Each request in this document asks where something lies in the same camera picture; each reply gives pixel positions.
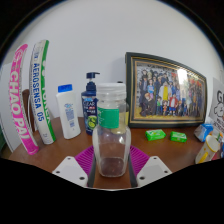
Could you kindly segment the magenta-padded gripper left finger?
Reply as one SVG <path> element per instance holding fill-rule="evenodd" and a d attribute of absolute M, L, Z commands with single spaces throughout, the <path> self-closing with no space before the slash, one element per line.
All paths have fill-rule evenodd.
<path fill-rule="evenodd" d="M 56 167 L 53 174 L 81 187 L 93 187 L 96 159 L 92 146 L 73 156 L 67 156 Z"/>

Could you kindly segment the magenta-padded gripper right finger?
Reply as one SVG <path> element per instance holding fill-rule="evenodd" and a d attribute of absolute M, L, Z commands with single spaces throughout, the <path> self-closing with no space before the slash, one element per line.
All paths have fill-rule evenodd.
<path fill-rule="evenodd" d="M 131 146 L 128 161 L 132 187 L 143 187 L 171 174 L 171 170 L 158 156 L 148 156 Z"/>

